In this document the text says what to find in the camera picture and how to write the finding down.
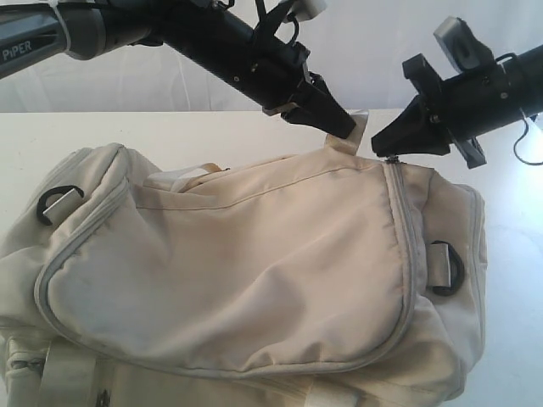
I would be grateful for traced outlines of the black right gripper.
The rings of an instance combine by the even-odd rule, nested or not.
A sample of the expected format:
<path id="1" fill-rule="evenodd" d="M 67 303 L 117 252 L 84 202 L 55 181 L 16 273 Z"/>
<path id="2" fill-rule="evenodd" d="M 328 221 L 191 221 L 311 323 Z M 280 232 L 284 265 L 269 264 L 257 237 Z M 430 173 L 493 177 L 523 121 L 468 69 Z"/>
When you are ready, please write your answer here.
<path id="1" fill-rule="evenodd" d="M 519 68 L 507 53 L 491 65 L 442 79 L 418 54 L 403 63 L 403 73 L 417 90 L 402 113 L 372 137 L 376 155 L 447 155 L 454 146 L 469 169 L 486 164 L 477 137 L 523 117 L 522 85 L 506 69 Z"/>

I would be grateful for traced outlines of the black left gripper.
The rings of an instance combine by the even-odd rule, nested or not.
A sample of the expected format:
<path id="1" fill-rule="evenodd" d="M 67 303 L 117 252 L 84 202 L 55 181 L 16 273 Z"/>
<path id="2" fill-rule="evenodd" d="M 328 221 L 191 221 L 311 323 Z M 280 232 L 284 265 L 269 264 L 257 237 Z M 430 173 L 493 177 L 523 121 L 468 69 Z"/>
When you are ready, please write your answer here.
<path id="1" fill-rule="evenodd" d="M 299 42 L 270 40 L 265 44 L 243 46 L 230 57 L 232 86 L 259 104 L 268 115 L 282 114 L 290 124 L 306 125 L 347 138 L 355 129 L 355 121 L 338 105 L 323 77 L 308 73 L 306 62 L 310 54 Z M 294 94 L 309 77 L 308 102 L 295 107 Z"/>

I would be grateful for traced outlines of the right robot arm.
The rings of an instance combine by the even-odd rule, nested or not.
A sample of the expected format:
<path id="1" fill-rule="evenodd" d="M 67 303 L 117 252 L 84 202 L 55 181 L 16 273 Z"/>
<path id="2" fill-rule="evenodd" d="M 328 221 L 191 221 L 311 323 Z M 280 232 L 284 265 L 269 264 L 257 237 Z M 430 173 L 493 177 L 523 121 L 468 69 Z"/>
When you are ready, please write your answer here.
<path id="1" fill-rule="evenodd" d="M 477 138 L 542 111 L 542 49 L 506 53 L 447 80 L 418 54 L 403 64 L 417 90 L 405 110 L 372 138 L 380 158 L 444 156 L 456 147 L 467 167 L 486 163 Z"/>

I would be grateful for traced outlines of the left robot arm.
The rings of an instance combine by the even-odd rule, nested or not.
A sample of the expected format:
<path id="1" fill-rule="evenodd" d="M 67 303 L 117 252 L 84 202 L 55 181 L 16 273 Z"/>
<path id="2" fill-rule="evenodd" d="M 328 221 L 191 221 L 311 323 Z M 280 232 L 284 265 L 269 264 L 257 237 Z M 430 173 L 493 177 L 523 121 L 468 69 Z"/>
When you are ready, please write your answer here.
<path id="1" fill-rule="evenodd" d="M 308 70 L 309 50 L 277 37 L 284 23 L 320 8 L 256 3 L 258 21 L 233 14 L 231 1 L 41 1 L 1 8 L 1 74 L 9 76 L 64 53 L 90 60 L 124 46 L 172 47 L 257 103 L 267 115 L 339 138 L 355 122 L 325 81 Z"/>

